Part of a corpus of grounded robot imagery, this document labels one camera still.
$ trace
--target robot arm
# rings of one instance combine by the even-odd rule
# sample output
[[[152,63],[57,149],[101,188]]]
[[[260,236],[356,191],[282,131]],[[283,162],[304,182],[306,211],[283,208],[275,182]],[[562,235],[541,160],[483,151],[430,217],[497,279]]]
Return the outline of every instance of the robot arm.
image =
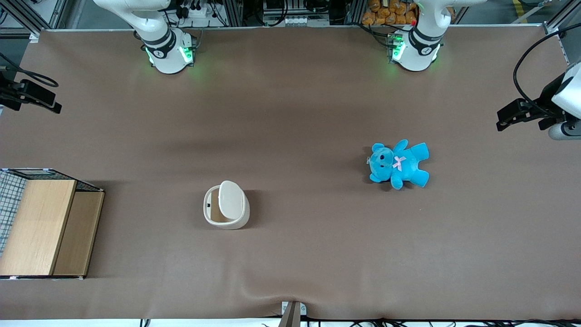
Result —
[[[532,105],[519,98],[497,112],[498,131],[520,122],[541,119],[539,128],[549,129],[553,140],[581,140],[581,62],[550,82]]]
[[[415,0],[419,7],[418,22],[410,30],[400,34],[396,47],[391,50],[391,59],[413,72],[429,67],[436,59],[440,41],[451,22],[447,7],[471,6],[486,0]]]
[[[174,74],[193,64],[195,39],[173,29],[158,11],[171,0],[94,0],[101,8],[118,15],[137,31],[146,46],[149,61],[160,72]]]

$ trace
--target teddy bear leg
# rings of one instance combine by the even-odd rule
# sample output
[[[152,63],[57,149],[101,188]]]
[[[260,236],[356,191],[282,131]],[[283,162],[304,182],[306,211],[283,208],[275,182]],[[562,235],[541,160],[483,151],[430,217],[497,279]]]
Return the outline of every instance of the teddy bear leg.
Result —
[[[414,172],[410,182],[413,183],[414,185],[424,187],[426,186],[426,183],[428,182],[429,178],[430,174],[428,172],[418,169]]]
[[[425,143],[416,144],[410,150],[418,161],[426,160],[430,157],[428,146]]]

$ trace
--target table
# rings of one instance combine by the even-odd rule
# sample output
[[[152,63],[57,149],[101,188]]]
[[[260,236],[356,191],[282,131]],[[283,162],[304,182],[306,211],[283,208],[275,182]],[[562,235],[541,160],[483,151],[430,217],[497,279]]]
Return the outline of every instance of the table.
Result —
[[[573,318],[581,310],[581,152],[535,123],[496,131],[541,27],[455,27],[425,72],[360,29],[208,31],[164,76],[129,32],[42,33],[22,66],[61,115],[5,110],[2,166],[50,166],[107,191],[87,280],[0,283],[0,318]],[[566,67],[557,40],[519,75]],[[425,189],[371,184],[376,142],[427,142]],[[203,196],[233,180],[244,229]]]

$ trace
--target wooden panel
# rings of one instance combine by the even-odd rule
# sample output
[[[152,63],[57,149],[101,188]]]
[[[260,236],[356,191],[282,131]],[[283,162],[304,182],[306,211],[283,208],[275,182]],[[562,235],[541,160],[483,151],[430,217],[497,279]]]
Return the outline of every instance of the wooden panel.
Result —
[[[0,258],[0,275],[53,271],[77,181],[29,180]]]
[[[226,218],[222,211],[220,210],[220,203],[218,201],[218,195],[220,193],[220,189],[215,189],[211,193],[210,197],[210,219],[215,222],[229,222],[230,219]]]
[[[85,276],[104,192],[75,192],[53,275]]]

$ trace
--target teddy bear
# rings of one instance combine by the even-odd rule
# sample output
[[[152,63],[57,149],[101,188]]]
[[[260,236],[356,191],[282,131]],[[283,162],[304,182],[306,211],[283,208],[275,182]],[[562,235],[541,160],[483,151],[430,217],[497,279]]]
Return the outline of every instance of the teddy bear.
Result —
[[[394,189],[403,187],[403,182],[424,187],[430,174],[418,168],[422,160],[429,158],[430,153],[425,143],[414,145],[406,150],[407,140],[399,141],[393,151],[381,143],[375,143],[373,154],[368,163],[371,168],[370,179],[375,183],[391,180]]]

